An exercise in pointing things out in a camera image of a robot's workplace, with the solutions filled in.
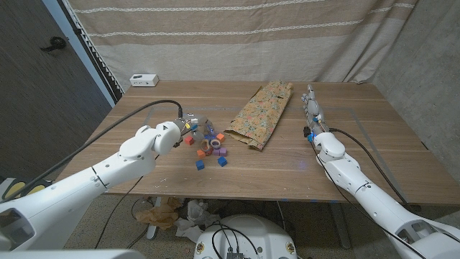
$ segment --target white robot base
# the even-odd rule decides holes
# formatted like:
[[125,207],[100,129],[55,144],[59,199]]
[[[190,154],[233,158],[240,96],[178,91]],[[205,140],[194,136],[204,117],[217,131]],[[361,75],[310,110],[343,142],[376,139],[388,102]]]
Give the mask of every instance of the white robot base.
[[[221,224],[223,227],[219,224],[214,224],[201,234],[196,243],[193,258],[297,258],[292,238],[284,229],[268,219],[254,215],[240,214],[222,219]],[[233,233],[231,230],[221,230],[216,233],[221,228],[226,229],[226,226],[242,232],[251,240],[254,247],[247,238],[238,232]]]

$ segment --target white box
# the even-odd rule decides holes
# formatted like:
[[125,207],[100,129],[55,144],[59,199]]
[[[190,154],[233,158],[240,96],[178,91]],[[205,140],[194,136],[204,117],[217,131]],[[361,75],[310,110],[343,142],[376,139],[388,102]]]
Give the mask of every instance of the white box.
[[129,81],[132,86],[156,86],[158,76],[156,74],[134,74]]

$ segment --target patterned fabric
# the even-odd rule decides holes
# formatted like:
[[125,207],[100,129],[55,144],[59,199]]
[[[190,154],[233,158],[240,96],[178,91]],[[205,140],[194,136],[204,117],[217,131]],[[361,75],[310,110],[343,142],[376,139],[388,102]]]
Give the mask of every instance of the patterned fabric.
[[258,150],[267,143],[293,94],[293,85],[270,82],[260,87],[224,132]]

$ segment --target wooden table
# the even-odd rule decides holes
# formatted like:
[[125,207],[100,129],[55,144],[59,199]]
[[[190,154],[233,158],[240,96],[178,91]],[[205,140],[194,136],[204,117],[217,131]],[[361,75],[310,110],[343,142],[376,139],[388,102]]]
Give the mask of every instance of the wooden table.
[[[159,82],[154,88],[131,87],[93,135],[141,105],[159,99],[179,101],[184,112],[205,114],[223,132],[259,86],[267,82]],[[414,204],[460,204],[460,188],[443,166],[372,84],[313,83],[329,127],[344,130],[371,151],[405,198]],[[315,161],[303,137],[305,115],[300,97],[307,83],[294,83],[294,94],[263,151],[227,136],[228,165],[216,156],[204,158],[197,171],[197,144],[185,143],[160,156],[156,169],[145,176],[131,194],[212,199],[283,201],[344,201]],[[116,153],[120,144],[144,124],[176,119],[177,107],[161,104],[146,109],[101,137],[75,156],[58,179],[94,165]],[[364,151],[347,137],[335,133],[362,171],[389,195],[391,188]],[[135,183],[113,187],[109,193],[125,194]]]

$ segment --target beige curtain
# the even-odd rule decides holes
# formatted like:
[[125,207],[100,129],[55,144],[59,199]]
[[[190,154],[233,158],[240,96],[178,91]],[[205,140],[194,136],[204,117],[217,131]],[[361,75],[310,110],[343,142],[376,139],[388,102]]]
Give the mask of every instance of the beige curtain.
[[68,0],[126,89],[164,81],[367,80],[417,0]]

